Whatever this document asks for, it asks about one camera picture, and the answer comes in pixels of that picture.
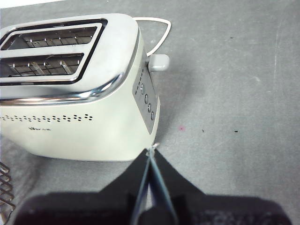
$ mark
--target brand logo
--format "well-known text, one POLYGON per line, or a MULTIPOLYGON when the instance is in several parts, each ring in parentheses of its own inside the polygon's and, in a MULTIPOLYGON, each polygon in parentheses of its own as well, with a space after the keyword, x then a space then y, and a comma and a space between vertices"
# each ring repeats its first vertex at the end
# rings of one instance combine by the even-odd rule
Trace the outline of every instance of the brand logo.
POLYGON ((29 127, 29 130, 51 130, 48 128, 35 128, 35 127, 29 127))

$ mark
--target red speck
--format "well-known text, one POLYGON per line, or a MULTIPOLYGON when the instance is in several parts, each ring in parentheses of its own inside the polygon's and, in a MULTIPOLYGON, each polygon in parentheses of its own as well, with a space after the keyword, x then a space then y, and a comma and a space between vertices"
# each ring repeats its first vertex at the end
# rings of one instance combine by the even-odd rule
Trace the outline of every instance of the red speck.
POLYGON ((186 130, 186 128, 184 127, 184 126, 179 126, 179 128, 178 128, 178 130, 180 130, 180 131, 185 131, 186 130))

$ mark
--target gray carpet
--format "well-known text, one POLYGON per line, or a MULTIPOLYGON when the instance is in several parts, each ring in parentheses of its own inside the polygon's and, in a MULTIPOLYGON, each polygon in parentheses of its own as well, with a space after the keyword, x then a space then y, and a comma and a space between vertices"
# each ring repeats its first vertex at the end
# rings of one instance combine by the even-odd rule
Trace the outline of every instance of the gray carpet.
MULTIPOLYGON (((1 27, 111 12, 172 22, 157 51, 171 67, 153 74, 157 142, 170 163, 205 193, 272 199, 299 224, 300 1, 72 0, 2 9, 1 27)), ((149 50, 165 27, 139 24, 149 50)), ((17 206, 41 193, 98 191, 129 165, 37 157, 4 137, 1 161, 17 206)))

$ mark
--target white cable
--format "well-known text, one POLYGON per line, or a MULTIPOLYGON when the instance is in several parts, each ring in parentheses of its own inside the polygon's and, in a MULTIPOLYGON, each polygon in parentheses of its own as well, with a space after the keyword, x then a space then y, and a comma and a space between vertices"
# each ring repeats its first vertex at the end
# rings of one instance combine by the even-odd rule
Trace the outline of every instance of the white cable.
POLYGON ((171 22, 165 19, 160 19, 160 18, 155 18, 155 17, 133 17, 134 20, 136 21, 156 21, 156 22, 161 22, 161 23, 166 23, 167 29, 165 30, 164 35, 160 39, 160 41, 157 43, 157 45, 150 51, 147 52, 147 56, 152 55, 165 41, 166 37, 168 36, 170 29, 171 29, 171 22))

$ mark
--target white toaster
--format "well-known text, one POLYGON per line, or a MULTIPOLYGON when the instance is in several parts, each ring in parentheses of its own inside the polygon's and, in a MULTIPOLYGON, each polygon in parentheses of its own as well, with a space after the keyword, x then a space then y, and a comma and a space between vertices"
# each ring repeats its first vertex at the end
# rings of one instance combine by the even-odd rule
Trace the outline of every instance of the white toaster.
POLYGON ((1 134, 32 154, 134 159, 154 142, 160 101, 137 22, 124 14, 68 17, 1 29, 1 134))

